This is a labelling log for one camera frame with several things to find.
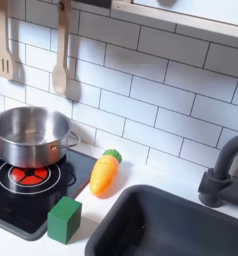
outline stainless steel pot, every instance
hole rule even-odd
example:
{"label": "stainless steel pot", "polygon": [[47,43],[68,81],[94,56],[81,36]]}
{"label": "stainless steel pot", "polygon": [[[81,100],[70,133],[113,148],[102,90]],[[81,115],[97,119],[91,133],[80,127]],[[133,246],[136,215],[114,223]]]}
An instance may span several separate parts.
{"label": "stainless steel pot", "polygon": [[[70,133],[77,140],[67,145]],[[63,158],[80,143],[70,120],[60,112],[21,107],[0,114],[0,157],[21,168],[41,168]]]}

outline black stovetop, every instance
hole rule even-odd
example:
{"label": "black stovetop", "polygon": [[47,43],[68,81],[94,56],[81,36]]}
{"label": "black stovetop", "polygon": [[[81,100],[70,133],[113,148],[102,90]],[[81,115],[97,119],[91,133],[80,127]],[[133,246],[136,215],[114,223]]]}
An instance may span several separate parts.
{"label": "black stovetop", "polygon": [[57,164],[37,170],[0,159],[0,227],[26,240],[40,238],[48,212],[63,196],[75,198],[82,191],[95,162],[72,150]]}

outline black sink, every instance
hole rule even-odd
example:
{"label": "black sink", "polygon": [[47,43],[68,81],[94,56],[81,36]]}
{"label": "black sink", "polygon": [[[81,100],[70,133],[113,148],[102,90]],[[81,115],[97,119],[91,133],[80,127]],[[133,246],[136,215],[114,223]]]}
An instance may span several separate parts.
{"label": "black sink", "polygon": [[238,219],[150,186],[126,189],[85,256],[238,256]]}

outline pot handle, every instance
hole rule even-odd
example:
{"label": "pot handle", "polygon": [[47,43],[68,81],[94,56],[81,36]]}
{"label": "pot handle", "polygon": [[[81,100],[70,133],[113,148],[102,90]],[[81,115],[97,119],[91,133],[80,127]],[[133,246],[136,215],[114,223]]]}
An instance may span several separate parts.
{"label": "pot handle", "polygon": [[74,137],[74,139],[77,141],[76,143],[71,144],[71,145],[52,146],[51,149],[56,150],[58,148],[72,148],[72,147],[79,145],[81,143],[81,137],[74,132],[71,132],[71,135],[73,135],[72,137]]}

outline tile backsplash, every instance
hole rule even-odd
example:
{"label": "tile backsplash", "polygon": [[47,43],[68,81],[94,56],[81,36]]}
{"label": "tile backsplash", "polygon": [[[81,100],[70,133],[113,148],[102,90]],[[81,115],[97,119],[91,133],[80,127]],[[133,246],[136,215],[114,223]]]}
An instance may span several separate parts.
{"label": "tile backsplash", "polygon": [[60,97],[57,2],[9,1],[17,74],[0,78],[0,111],[59,110],[86,143],[199,182],[238,135],[238,39],[72,2],[71,81]]}

